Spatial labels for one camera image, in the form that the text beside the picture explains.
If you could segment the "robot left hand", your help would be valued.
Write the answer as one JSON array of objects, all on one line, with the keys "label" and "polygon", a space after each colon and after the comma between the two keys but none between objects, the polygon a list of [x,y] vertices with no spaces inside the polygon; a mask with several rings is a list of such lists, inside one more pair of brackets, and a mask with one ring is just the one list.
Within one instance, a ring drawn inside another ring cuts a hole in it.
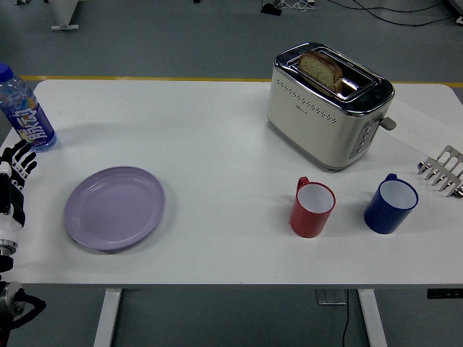
[{"label": "robot left hand", "polygon": [[25,182],[37,166],[30,143],[20,140],[1,155],[1,239],[14,241],[25,224]]}]

